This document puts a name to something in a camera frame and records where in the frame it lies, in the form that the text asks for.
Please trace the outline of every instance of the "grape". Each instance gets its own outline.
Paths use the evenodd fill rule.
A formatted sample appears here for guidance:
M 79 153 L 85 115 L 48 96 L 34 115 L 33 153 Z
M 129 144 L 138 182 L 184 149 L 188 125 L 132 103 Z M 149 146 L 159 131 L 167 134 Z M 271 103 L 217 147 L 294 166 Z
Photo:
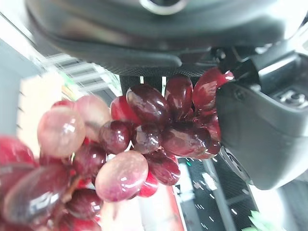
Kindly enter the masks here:
M 10 162 L 35 163 L 33 153 L 19 139 L 0 136 L 0 165 Z
M 69 171 L 63 165 L 34 169 L 8 191 L 1 208 L 2 217 L 18 225 L 46 222 L 60 202 L 69 181 Z
M 93 220 L 81 220 L 68 214 L 61 219 L 58 231 L 102 231 L 102 228 Z
M 99 171 L 95 188 L 104 202 L 127 200 L 137 193 L 148 175 L 148 164 L 139 152 L 116 155 Z
M 157 189 L 158 189 L 158 181 L 153 176 L 153 174 L 149 171 L 148 176 L 145 180 L 145 183 L 143 183 L 140 189 L 139 196 L 150 197 L 154 195 Z
M 83 145 L 75 152 L 73 168 L 84 178 L 96 176 L 106 163 L 106 152 L 97 144 Z
M 0 201 L 12 186 L 33 169 L 33 165 L 29 163 L 11 163 L 0 166 Z
M 86 95 L 75 102 L 74 110 L 77 110 L 86 124 L 86 136 L 96 142 L 100 127 L 111 120 L 107 104 L 98 96 Z
M 231 72 L 222 74 L 218 67 L 207 70 L 193 89 L 192 101 L 196 111 L 213 109 L 215 107 L 216 89 L 232 78 Z
M 170 124 L 163 131 L 162 140 L 162 147 L 167 153 L 184 157 L 204 154 L 211 144 L 209 132 L 193 122 Z
M 38 141 L 46 155 L 69 157 L 85 139 L 85 125 L 80 115 L 66 107 L 46 112 L 38 125 Z
M 164 185 L 174 185 L 180 178 L 179 166 L 167 157 L 153 158 L 146 156 L 149 170 Z
M 133 132 L 134 150 L 142 154 L 155 151 L 161 144 L 161 132 L 155 124 L 142 124 Z
M 108 153 L 118 154 L 129 145 L 131 132 L 125 122 L 108 121 L 100 130 L 99 140 Z
M 127 120 L 137 125 L 141 124 L 141 120 L 128 105 L 125 95 L 116 97 L 111 102 L 110 112 L 114 120 Z
M 78 189 L 74 192 L 72 200 L 66 203 L 70 214 L 79 219 L 92 219 L 100 212 L 101 199 L 93 189 Z
M 70 100 L 61 100 L 58 102 L 55 102 L 51 107 L 58 107 L 58 106 L 64 106 L 64 107 L 69 107 L 69 108 L 74 108 L 75 102 L 70 101 Z
M 168 80 L 165 99 L 167 100 L 173 121 L 180 120 L 189 112 L 192 105 L 193 84 L 185 76 L 178 75 Z
M 131 87 L 126 93 L 126 99 L 142 122 L 165 125 L 171 120 L 167 101 L 159 91 L 147 84 Z

